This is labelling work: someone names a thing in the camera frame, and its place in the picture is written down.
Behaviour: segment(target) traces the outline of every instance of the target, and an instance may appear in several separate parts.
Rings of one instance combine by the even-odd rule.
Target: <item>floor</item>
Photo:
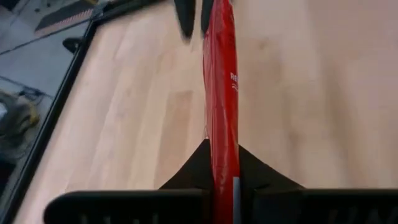
[[[30,139],[30,142],[23,144],[23,147],[28,149],[27,152],[73,58],[73,55],[63,47],[62,40],[83,35],[88,24],[80,24],[15,50],[12,49],[37,39],[34,31],[40,20],[73,1],[76,0],[51,1],[52,6],[49,8],[42,6],[40,12],[35,12],[41,4],[40,0],[20,0],[13,12],[0,6],[0,89],[19,92],[24,87],[29,87],[38,89],[44,94],[43,100],[37,105],[40,123],[28,133],[27,139]],[[19,159],[14,171],[16,175],[10,178],[3,198],[8,190],[12,190],[12,186],[17,181],[17,174],[25,163],[26,155],[28,153],[24,153]],[[0,200],[0,210],[4,206],[4,200]]]

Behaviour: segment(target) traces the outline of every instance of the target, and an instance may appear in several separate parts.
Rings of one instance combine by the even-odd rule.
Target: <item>wooden tabletop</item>
[[[397,187],[397,8],[235,1],[240,145],[306,187]],[[65,192],[156,189],[180,168],[204,138],[196,28],[184,44],[166,2],[98,29],[15,223],[41,223]]]

